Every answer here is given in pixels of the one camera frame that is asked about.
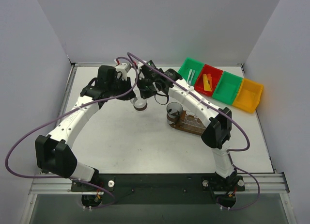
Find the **clear glass cup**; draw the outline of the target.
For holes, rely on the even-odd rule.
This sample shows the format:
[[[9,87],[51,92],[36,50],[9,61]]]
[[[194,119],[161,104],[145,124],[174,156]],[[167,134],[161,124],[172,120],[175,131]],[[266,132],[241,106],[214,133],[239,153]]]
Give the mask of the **clear glass cup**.
[[[138,89],[135,89],[133,92],[135,93],[135,97],[132,98],[130,102],[133,105],[134,109],[139,112],[146,110],[148,106],[147,99],[143,99],[140,96],[140,91]]]

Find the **clear acrylic toothbrush rack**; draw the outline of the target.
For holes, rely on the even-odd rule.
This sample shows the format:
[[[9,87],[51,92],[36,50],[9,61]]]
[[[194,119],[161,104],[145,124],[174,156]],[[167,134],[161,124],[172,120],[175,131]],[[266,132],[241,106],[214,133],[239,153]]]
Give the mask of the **clear acrylic toothbrush rack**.
[[[180,122],[180,130],[196,135],[202,135],[206,127],[201,120],[190,111],[183,111]]]

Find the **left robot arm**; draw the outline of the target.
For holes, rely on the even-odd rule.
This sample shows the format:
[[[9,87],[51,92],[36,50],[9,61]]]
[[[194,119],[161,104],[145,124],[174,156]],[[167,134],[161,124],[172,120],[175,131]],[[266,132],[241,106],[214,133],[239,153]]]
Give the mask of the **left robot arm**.
[[[127,76],[130,64],[102,65],[97,76],[82,89],[72,113],[66,116],[47,136],[35,140],[37,166],[63,178],[82,180],[89,191],[99,186],[98,170],[78,162],[71,148],[89,119],[99,111],[106,98],[132,100],[131,80]]]

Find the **yellow toothpaste tube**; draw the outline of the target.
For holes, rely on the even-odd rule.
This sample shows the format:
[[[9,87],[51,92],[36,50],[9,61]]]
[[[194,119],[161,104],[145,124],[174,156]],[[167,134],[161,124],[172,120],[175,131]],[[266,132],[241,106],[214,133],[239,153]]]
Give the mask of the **yellow toothpaste tube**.
[[[212,90],[211,90],[209,83],[208,83],[207,74],[203,74],[202,80],[203,80],[204,91],[211,92]]]

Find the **orange toothpaste tube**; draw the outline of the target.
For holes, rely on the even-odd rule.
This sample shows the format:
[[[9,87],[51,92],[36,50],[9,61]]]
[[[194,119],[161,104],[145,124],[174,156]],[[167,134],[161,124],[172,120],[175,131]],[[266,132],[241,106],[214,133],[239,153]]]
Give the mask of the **orange toothpaste tube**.
[[[208,79],[208,83],[209,83],[211,90],[213,90],[213,79],[212,79],[212,75],[210,73],[207,74],[207,79]]]

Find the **grey glass cup with holder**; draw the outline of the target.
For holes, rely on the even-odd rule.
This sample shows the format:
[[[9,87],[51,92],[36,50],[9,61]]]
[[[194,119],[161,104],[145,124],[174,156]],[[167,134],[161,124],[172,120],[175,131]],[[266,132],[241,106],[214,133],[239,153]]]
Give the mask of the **grey glass cup with holder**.
[[[183,113],[183,106],[178,102],[171,102],[167,105],[166,112],[167,123],[169,125],[174,125],[179,121]]]

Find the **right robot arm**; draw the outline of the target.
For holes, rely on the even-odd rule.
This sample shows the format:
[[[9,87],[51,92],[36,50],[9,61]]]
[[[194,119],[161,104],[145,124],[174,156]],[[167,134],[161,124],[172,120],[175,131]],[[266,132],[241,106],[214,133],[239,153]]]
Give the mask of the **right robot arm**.
[[[175,81],[175,83],[156,73],[156,68],[151,69],[142,65],[142,63],[138,63],[138,68],[139,72],[142,73],[142,77],[138,81],[140,96],[143,99],[148,99],[158,92],[163,92],[166,96],[176,99],[187,107],[206,127],[201,139],[208,147],[212,148],[216,174],[224,179],[233,175],[235,169],[228,156],[228,147],[224,146],[224,143],[231,136],[232,123],[227,119],[227,117],[232,116],[231,110],[228,108],[221,109],[210,103],[173,69],[168,69],[165,72],[162,69],[158,71]]]

